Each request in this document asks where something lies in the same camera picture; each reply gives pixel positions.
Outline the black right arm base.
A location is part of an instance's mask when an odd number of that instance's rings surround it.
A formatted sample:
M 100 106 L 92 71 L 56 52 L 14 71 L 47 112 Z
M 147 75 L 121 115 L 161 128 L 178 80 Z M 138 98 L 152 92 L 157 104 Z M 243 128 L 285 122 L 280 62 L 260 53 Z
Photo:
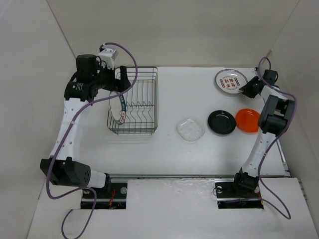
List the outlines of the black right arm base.
M 236 173 L 234 178 L 216 179 L 213 194 L 219 209 L 263 209 L 259 178 Z

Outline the green rimmed white plate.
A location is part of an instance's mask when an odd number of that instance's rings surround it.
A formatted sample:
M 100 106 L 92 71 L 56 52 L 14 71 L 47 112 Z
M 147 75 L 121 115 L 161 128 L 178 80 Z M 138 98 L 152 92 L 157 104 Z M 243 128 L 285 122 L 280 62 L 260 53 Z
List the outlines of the green rimmed white plate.
M 109 110 L 111 116 L 116 124 L 122 125 L 127 116 L 127 105 L 123 95 L 119 96 L 119 92 L 112 91 L 109 94 L 110 97 L 113 97 L 109 100 Z

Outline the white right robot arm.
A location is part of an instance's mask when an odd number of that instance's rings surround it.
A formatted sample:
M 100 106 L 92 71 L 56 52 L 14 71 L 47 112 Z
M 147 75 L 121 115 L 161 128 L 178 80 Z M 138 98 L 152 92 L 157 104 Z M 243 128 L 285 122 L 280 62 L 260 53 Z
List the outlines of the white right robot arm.
M 284 93 L 280 93 L 275 85 L 278 73 L 265 70 L 263 79 L 262 81 L 256 76 L 240 88 L 243 95 L 249 98 L 260 95 L 265 105 L 258 119 L 258 135 L 253 149 L 230 184 L 230 190 L 236 196 L 242 196 L 247 191 L 256 189 L 260 177 L 260 163 L 273 142 L 287 131 L 295 113 L 296 102 L 289 100 Z

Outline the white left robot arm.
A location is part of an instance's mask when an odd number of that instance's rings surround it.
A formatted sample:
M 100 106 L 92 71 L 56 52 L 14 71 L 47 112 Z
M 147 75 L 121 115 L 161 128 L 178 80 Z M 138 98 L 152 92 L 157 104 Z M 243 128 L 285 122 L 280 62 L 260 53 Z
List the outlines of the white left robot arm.
M 84 54 L 76 57 L 76 72 L 64 91 L 64 111 L 58 137 L 48 159 L 42 159 L 41 171 L 56 186 L 92 187 L 99 197 L 111 193 L 110 176 L 97 172 L 81 163 L 80 142 L 84 124 L 100 89 L 114 95 L 131 84 L 127 70 L 120 67 L 123 79 L 115 77 L 114 61 L 117 53 L 106 49 L 98 55 Z

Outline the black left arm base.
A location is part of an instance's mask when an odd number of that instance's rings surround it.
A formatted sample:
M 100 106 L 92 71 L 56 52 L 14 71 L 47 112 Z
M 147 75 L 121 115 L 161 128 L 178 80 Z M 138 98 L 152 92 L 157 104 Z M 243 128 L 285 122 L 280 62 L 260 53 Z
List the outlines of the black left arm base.
M 124 210 L 127 205 L 127 181 L 111 182 L 104 188 L 93 188 L 97 199 L 95 209 Z M 80 209 L 91 209 L 94 203 L 94 194 L 84 190 L 80 202 Z

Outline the white plate red characters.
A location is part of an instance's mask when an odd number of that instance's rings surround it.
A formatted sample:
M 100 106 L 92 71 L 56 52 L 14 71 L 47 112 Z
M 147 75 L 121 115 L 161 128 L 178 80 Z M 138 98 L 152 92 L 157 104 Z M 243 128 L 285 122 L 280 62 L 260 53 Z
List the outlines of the white plate red characters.
M 243 91 L 240 89 L 248 83 L 246 76 L 235 69 L 219 71 L 214 81 L 217 88 L 228 95 L 241 94 Z

